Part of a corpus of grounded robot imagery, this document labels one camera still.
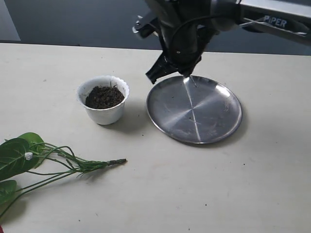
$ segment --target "white table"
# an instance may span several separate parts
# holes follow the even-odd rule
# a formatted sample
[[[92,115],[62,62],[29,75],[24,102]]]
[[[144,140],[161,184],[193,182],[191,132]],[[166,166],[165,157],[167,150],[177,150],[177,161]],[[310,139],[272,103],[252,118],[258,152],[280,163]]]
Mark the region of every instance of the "white table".
[[[194,74],[231,89],[244,119],[226,141],[192,147],[146,114],[144,73],[159,54],[0,44],[1,139],[32,131],[87,159],[128,159],[24,196],[2,220],[5,233],[311,232],[311,57],[205,53]],[[100,74],[130,86],[125,116],[107,127],[75,100],[76,87]],[[21,186],[40,179],[16,177]]]

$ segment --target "gray wall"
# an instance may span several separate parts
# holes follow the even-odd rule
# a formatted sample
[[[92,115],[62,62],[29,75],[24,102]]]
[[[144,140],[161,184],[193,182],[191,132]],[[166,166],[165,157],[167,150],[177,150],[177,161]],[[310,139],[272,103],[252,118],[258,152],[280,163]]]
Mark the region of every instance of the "gray wall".
[[[5,0],[24,43],[160,49],[155,36],[138,40],[131,31],[143,0]],[[311,48],[242,29],[213,38],[208,51],[311,55]]]

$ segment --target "soil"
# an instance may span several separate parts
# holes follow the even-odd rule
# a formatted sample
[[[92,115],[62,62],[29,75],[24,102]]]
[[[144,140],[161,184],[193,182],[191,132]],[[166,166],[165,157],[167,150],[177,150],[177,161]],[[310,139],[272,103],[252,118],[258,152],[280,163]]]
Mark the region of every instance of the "soil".
[[[94,109],[112,108],[124,100],[123,94],[116,87],[93,88],[86,98],[86,106]]]

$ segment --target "white cup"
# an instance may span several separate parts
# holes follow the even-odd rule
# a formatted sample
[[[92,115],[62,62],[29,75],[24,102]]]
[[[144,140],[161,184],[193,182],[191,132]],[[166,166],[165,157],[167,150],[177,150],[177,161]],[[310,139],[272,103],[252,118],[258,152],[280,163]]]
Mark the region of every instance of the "white cup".
[[[124,96],[124,100],[112,108],[93,109],[86,106],[86,98],[96,86],[116,87]],[[86,109],[88,116],[97,124],[109,125],[119,120],[124,112],[125,101],[130,93],[130,89],[125,81],[115,76],[96,76],[78,87],[76,97],[78,102]]]

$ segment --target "metal plate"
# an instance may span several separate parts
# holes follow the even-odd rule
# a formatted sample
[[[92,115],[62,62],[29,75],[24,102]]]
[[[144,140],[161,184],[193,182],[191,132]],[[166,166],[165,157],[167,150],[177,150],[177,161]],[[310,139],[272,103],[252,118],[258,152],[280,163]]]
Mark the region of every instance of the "metal plate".
[[[233,134],[242,120],[237,97],[216,81],[176,76],[155,85],[147,98],[152,122],[182,142],[207,144]]]

